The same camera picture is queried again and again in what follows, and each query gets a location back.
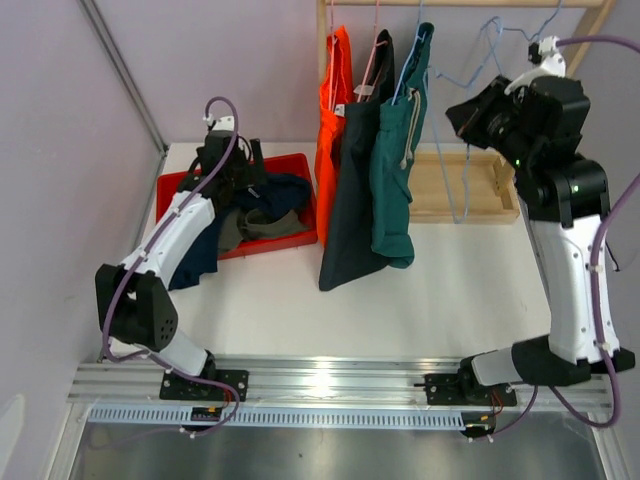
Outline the navy blue shorts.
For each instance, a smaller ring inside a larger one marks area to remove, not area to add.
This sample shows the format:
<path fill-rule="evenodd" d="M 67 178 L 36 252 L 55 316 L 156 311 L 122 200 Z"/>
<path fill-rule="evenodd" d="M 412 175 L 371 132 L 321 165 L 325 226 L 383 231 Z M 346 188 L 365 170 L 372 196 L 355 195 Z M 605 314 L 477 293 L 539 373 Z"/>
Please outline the navy blue shorts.
<path fill-rule="evenodd" d="M 293 209 L 298 214 L 306 207 L 311 185 L 296 175 L 267 175 L 263 185 L 249 187 L 234 193 L 229 206 L 220 210 L 210 225 L 196 238 L 174 272 L 169 288 L 186 289 L 197 286 L 204 274 L 218 271 L 218 239 L 222 223 L 232 209 L 238 207 L 244 211 L 255 208 L 276 219 Z"/>

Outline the olive green shorts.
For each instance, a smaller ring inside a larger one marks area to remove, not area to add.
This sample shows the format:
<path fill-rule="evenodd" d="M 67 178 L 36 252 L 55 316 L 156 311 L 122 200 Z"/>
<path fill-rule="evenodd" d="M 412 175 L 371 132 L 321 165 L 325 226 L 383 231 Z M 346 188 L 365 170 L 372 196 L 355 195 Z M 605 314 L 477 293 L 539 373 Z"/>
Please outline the olive green shorts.
<path fill-rule="evenodd" d="M 236 207 L 222 223 L 218 253 L 229 253 L 243 242 L 274 240 L 306 231 L 308 227 L 293 209 L 276 219 L 258 208 L 244 211 Z"/>

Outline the teal green shorts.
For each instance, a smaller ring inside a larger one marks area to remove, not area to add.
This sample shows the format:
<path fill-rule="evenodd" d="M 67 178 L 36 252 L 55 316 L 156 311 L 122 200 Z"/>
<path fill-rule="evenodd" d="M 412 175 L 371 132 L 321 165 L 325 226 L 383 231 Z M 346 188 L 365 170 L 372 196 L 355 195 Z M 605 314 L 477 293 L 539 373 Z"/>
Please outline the teal green shorts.
<path fill-rule="evenodd" d="M 410 81 L 409 93 L 396 105 L 391 98 L 380 106 L 369 182 L 373 199 L 372 251 L 388 264 L 406 269 L 414 261 L 415 250 L 409 234 L 410 204 L 413 201 L 409 179 L 415 162 L 428 107 L 428 81 L 425 65 Z"/>

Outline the blue hanger of teal shorts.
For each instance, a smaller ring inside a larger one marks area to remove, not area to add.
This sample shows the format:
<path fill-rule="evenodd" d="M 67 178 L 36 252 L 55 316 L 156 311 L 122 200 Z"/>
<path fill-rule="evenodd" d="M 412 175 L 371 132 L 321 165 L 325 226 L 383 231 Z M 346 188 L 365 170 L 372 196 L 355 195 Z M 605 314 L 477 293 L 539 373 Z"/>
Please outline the blue hanger of teal shorts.
<path fill-rule="evenodd" d="M 431 42 L 434 34 L 434 25 L 422 19 L 422 9 L 425 2 L 420 1 L 413 43 L 400 72 L 398 83 L 391 100 L 396 105 L 398 100 L 409 93 L 410 81 L 416 72 L 421 72 L 428 63 L 431 51 Z"/>

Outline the blue hanger of navy shorts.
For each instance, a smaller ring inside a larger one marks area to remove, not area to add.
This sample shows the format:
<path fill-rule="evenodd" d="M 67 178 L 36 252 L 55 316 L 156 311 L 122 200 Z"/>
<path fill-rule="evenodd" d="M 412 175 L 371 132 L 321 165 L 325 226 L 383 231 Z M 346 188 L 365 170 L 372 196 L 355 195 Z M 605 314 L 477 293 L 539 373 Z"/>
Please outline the blue hanger of navy shorts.
<path fill-rule="evenodd" d="M 435 79 L 444 79 L 447 83 L 455 86 L 460 90 L 463 90 L 465 93 L 465 103 L 468 103 L 469 101 L 473 102 L 473 100 L 471 99 L 471 93 L 473 92 L 473 89 L 480 75 L 483 73 L 486 66 L 488 65 L 490 58 L 494 56 L 495 50 L 496 50 L 496 42 L 500 41 L 502 32 L 503 32 L 503 22 L 499 16 L 491 17 L 480 27 L 477 40 L 480 40 L 482 37 L 485 37 L 488 43 L 487 53 L 485 54 L 484 58 L 479 62 L 478 66 L 475 68 L 470 78 L 465 83 L 441 71 L 435 65 L 430 65 L 428 67 L 428 72 L 431 73 Z M 432 123 L 431 128 L 432 128 L 432 133 L 434 135 L 438 162 L 443 175 L 446 199 L 448 202 L 451 219 L 454 224 L 460 225 L 466 222 L 469 215 L 469 211 L 470 211 L 471 189 L 469 184 L 468 170 L 469 170 L 470 160 L 471 160 L 471 153 L 470 153 L 471 144 L 469 143 L 469 140 L 470 140 L 469 134 L 471 133 L 471 129 L 472 129 L 471 125 L 473 124 L 473 122 L 476 120 L 476 117 L 478 116 L 478 113 L 477 113 L 478 107 L 475 105 L 464 106 L 460 104 L 457 107 L 453 107 L 453 110 L 458 110 L 458 113 L 453 113 L 453 120 L 458 122 L 458 124 L 453 123 L 455 133 L 461 140 L 465 142 L 465 151 L 464 151 L 465 160 L 463 163 L 463 171 L 461 174 L 461 182 L 463 186 L 463 208 L 461 213 L 458 213 L 457 211 L 456 200 L 454 199 L 453 189 L 449 180 L 448 168 L 444 160 L 443 152 L 440 147 L 438 130 L 433 121 L 433 114 L 430 111 L 427 111 L 427 116 L 430 118 Z"/>

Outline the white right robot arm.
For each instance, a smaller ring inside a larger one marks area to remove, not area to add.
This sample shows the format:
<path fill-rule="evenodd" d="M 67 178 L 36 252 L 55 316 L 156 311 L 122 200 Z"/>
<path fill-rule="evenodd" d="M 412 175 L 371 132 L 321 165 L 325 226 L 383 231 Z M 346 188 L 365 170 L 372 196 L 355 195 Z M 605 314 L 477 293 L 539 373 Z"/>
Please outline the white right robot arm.
<path fill-rule="evenodd" d="M 603 167 L 578 151 L 589 109 L 579 81 L 543 75 L 517 87 L 498 76 L 446 112 L 459 138 L 514 169 L 551 314 L 548 334 L 462 360 L 456 389 L 468 403 L 497 385 L 572 386 L 636 365 L 612 325 L 605 252 L 595 244 L 611 208 Z"/>

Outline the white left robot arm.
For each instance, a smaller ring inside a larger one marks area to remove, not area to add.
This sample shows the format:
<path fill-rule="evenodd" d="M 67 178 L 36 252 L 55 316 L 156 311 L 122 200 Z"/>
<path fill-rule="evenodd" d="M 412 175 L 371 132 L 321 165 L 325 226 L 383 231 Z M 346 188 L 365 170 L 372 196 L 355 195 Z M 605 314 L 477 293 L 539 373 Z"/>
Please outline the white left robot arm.
<path fill-rule="evenodd" d="M 261 142 L 230 131 L 210 132 L 171 202 L 151 233 L 117 265 L 102 265 L 95 275 L 103 354 L 122 357 L 111 341 L 135 347 L 181 375 L 182 388 L 197 400 L 216 390 L 214 355 L 198 346 L 178 326 L 169 286 L 196 239 L 213 225 L 235 194 L 266 181 Z"/>

